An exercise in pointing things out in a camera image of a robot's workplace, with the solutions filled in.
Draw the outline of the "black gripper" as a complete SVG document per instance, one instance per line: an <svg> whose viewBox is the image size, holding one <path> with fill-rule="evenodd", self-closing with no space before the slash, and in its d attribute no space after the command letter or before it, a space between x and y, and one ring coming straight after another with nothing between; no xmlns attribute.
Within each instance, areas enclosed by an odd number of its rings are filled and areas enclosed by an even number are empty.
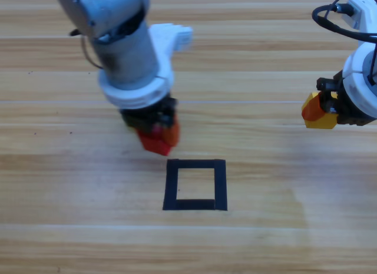
<svg viewBox="0 0 377 274"><path fill-rule="evenodd" d="M342 71L332 79L318 78L316 82L318 93L310 93L302 106L302 117L305 121L317 121L325 113L337 114L338 124L364 126L376 120L351 101L343 84Z"/></svg>
<svg viewBox="0 0 377 274"><path fill-rule="evenodd" d="M156 126L163 127L162 139L175 147L180 139L180 125L176 114L177 100L166 95L160 101L139 109L119 109L123 121L131 128L145 133L152 132Z"/></svg>

